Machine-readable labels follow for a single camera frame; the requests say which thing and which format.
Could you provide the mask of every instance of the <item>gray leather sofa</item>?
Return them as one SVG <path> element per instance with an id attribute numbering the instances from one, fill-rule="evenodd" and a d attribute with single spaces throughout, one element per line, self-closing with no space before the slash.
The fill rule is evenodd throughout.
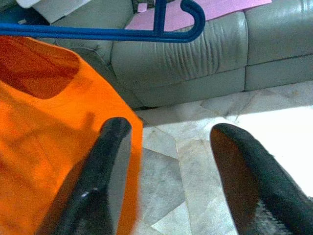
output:
<path id="1" fill-rule="evenodd" d="M 187 44 L 49 41 L 79 53 L 133 108 L 313 79 L 313 0 L 272 1 L 207 21 Z M 131 0 L 92 0 L 55 25 L 124 28 L 133 15 Z"/>

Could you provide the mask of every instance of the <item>marble floor tile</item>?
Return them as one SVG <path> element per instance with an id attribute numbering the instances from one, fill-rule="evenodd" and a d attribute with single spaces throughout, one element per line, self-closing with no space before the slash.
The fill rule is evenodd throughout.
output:
<path id="1" fill-rule="evenodd" d="M 270 91 L 256 95 L 236 124 L 275 156 L 303 191 L 313 195 L 313 109 Z"/>
<path id="2" fill-rule="evenodd" d="M 271 87 L 267 90 L 280 94 L 300 105 L 313 107 L 313 81 Z"/>
<path id="3" fill-rule="evenodd" d="M 185 201 L 179 161 L 143 149 L 140 179 L 140 218 L 155 224 Z"/>
<path id="4" fill-rule="evenodd" d="M 231 122 L 235 122 L 237 116 L 258 92 L 240 92 L 211 98 L 204 100 L 201 106 L 213 111 L 217 117 L 224 117 Z"/>
<path id="5" fill-rule="evenodd" d="M 170 156 L 177 159 L 176 141 L 169 134 L 153 126 L 146 126 L 143 129 L 144 148 Z"/>
<path id="6" fill-rule="evenodd" d="M 192 235 L 186 203 L 183 202 L 151 227 L 165 235 Z"/>
<path id="7" fill-rule="evenodd" d="M 137 112 L 144 120 L 177 141 L 200 139 L 202 130 L 216 114 L 198 103 L 187 103 Z"/>
<path id="8" fill-rule="evenodd" d="M 139 220 L 136 222 L 136 225 L 132 231 L 131 235 L 164 235 L 154 228 L 150 227 L 145 222 Z"/>
<path id="9" fill-rule="evenodd" d="M 203 140 L 179 141 L 177 149 L 192 234 L 230 232 L 234 225 L 210 143 Z"/>
<path id="10" fill-rule="evenodd" d="M 210 200 L 204 213 L 198 217 L 192 229 L 193 234 L 199 235 L 238 234 L 222 193 Z"/>

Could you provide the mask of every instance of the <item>orange cloth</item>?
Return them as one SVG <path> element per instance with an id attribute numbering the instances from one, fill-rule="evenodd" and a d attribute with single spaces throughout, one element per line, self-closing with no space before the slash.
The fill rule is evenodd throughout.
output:
<path id="1" fill-rule="evenodd" d="M 77 178 L 112 117 L 124 117 L 132 126 L 118 227 L 118 234 L 126 235 L 136 216 L 141 121 L 76 53 L 30 38 L 0 37 L 0 234 L 34 234 L 45 217 L 57 219 L 60 209 L 50 207 L 59 191 L 56 205 L 63 206 L 72 190 L 63 184 L 66 176 L 79 168 Z"/>

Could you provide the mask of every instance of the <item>marble floor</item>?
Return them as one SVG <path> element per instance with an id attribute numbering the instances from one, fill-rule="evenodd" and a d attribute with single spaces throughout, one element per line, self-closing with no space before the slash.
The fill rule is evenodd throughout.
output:
<path id="1" fill-rule="evenodd" d="M 141 215 L 133 235 L 236 235 L 210 148 L 221 122 L 249 131 L 313 196 L 313 81 L 137 111 Z"/>

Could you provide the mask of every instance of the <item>blue plastic hanger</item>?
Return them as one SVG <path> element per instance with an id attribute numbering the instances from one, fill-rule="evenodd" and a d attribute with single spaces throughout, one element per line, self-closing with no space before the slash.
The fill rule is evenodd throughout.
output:
<path id="1" fill-rule="evenodd" d="M 156 0 L 154 29 L 100 29 L 73 28 L 43 25 L 19 25 L 0 23 L 0 35 L 41 37 L 41 38 L 71 38 L 111 41 L 149 41 L 166 43 L 187 43 L 196 39 L 203 31 L 205 15 L 203 9 L 192 0 L 182 0 L 180 7 L 191 14 L 195 24 L 188 32 L 165 32 L 166 0 Z"/>

